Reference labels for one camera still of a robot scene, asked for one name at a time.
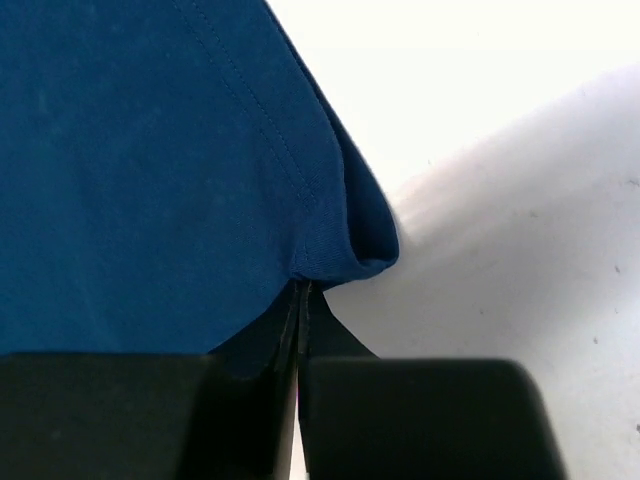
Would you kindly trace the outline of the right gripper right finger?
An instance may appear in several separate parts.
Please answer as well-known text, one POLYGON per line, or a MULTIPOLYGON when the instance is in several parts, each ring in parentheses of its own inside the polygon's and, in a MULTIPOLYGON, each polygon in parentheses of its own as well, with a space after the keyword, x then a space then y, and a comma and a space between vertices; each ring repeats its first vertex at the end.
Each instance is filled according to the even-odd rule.
POLYGON ((504 359, 382 359, 307 285, 299 420, 313 479, 563 479, 542 396, 504 359))

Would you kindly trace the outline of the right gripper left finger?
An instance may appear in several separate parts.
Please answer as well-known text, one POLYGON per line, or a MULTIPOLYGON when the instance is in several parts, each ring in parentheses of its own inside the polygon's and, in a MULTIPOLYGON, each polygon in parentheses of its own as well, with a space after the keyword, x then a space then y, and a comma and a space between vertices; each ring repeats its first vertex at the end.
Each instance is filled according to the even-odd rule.
POLYGON ((5 479, 285 479, 300 289, 209 354, 1 360, 5 479))

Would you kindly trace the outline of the blue t-shirt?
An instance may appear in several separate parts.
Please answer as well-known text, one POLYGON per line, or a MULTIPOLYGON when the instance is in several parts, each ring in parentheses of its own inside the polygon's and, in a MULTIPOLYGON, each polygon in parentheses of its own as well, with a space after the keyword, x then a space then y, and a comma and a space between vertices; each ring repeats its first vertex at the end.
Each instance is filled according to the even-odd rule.
POLYGON ((265 2, 2 3, 3 353, 204 354, 398 256, 265 2))

